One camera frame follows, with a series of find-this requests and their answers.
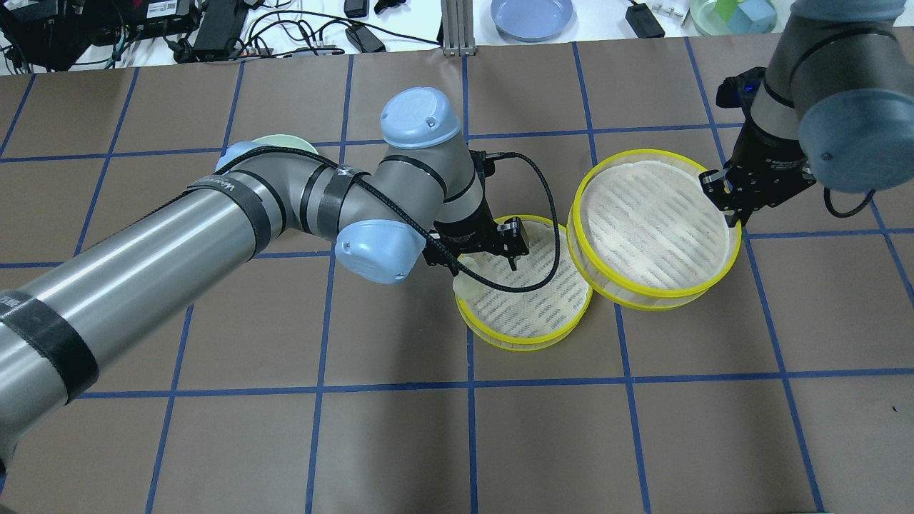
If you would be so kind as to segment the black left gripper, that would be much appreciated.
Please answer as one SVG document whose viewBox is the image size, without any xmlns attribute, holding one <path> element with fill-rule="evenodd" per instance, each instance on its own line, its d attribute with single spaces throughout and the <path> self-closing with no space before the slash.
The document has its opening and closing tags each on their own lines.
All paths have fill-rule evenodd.
<svg viewBox="0 0 914 514">
<path fill-rule="evenodd" d="M 505 257 L 516 272 L 517 260 L 530 253 L 522 219 L 515 216 L 496 221 L 487 201 L 460 221 L 434 221 L 433 227 L 435 241 L 452 253 L 441 255 L 441 260 L 453 277 L 460 274 L 459 261 L 453 255 L 489 253 Z"/>
</svg>

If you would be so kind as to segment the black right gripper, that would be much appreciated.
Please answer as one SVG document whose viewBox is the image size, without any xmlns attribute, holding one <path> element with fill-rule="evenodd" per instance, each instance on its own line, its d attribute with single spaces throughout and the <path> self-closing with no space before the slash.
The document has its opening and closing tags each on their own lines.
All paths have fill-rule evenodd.
<svg viewBox="0 0 914 514">
<path fill-rule="evenodd" d="M 809 189 L 816 180 L 798 141 L 781 138 L 755 121 L 742 124 L 730 159 L 721 170 L 699 176 L 709 201 L 737 228 L 762 208 L 778 207 Z"/>
</svg>

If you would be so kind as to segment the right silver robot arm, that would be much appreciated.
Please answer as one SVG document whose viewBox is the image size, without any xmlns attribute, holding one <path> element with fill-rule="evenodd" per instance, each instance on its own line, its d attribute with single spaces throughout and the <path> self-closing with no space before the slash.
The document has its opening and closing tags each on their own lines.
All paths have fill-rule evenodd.
<svg viewBox="0 0 914 514">
<path fill-rule="evenodd" d="M 912 65 L 895 36 L 903 1 L 796 1 L 765 67 L 718 86 L 715 103 L 744 122 L 722 169 L 700 186 L 728 227 L 746 225 L 814 184 L 875 193 L 910 182 Z"/>
</svg>

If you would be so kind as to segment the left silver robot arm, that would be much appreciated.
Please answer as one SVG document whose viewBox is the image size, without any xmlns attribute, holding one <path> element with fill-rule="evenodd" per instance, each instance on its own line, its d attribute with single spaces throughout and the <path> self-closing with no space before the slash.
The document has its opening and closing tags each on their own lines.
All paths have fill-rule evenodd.
<svg viewBox="0 0 914 514">
<path fill-rule="evenodd" d="M 2 292 L 2 474 L 19 440 L 97 383 L 144 336 L 285 231 L 333 244 L 380 284 L 419 260 L 460 273 L 459 255 L 510 266 L 529 254 L 519 221 L 494 221 L 486 155 L 472 151 L 446 94 L 398 92 L 384 106 L 386 153 L 372 172 L 280 136 L 234 144 L 176 198 L 25 286 Z"/>
</svg>

